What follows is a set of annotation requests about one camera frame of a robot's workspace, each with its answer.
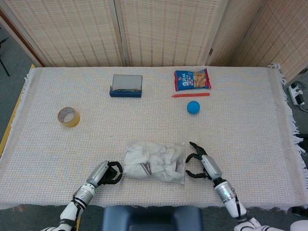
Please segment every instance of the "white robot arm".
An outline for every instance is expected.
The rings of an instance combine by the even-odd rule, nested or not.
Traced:
[[[73,199],[60,215],[60,225],[58,227],[48,227],[42,231],[75,231],[77,219],[86,209],[92,198],[95,196],[95,189],[102,184],[116,184],[122,178],[122,166],[119,162],[101,162],[87,179],[87,183],[82,185],[73,195]]]
[[[243,204],[239,201],[235,189],[229,182],[221,177],[222,172],[214,159],[208,156],[202,147],[193,142],[190,142],[190,144],[196,149],[197,154],[190,154],[186,159],[186,163],[194,157],[201,161],[204,168],[203,173],[193,174],[186,170],[187,174],[193,178],[209,178],[213,181],[214,189],[224,203],[227,211],[230,213],[231,217],[239,222],[239,224],[234,227],[234,231],[282,231],[269,226],[261,226],[255,218],[250,216]]]

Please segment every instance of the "red pen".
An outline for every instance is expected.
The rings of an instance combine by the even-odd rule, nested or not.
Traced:
[[[196,96],[210,96],[210,93],[191,93],[191,94],[175,94],[172,97],[196,97]]]

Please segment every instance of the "tape roll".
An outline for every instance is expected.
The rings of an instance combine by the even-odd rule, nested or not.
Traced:
[[[75,127],[80,121],[80,115],[72,107],[65,107],[58,113],[58,121],[68,128]]]

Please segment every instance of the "blue base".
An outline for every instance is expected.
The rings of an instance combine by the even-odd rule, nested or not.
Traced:
[[[203,231],[201,210],[192,206],[113,206],[104,209],[102,231]]]

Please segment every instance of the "floor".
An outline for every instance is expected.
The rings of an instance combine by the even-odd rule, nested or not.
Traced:
[[[0,29],[0,40],[6,38]],[[24,83],[24,77],[29,72],[31,61],[23,54],[21,49],[12,39],[3,43],[0,49],[1,58],[11,76],[6,76],[0,66],[0,138],[3,136],[12,111],[18,99]],[[308,86],[308,72],[299,79]],[[308,92],[305,91],[304,98],[308,102]],[[294,118],[302,133],[308,133],[308,113],[300,111],[298,107],[289,104],[293,110]],[[0,231],[33,230],[39,231],[45,227],[58,226],[59,216],[65,206],[37,206],[20,205],[15,208],[0,210]],[[236,222],[230,218],[227,210],[217,207],[208,207],[203,211],[205,231],[230,231]],[[266,224],[279,229],[289,230],[290,225],[300,219],[279,209],[263,210],[260,208],[249,209],[261,224]],[[98,231],[101,227],[103,209],[97,206],[88,206],[82,215],[80,231]]]

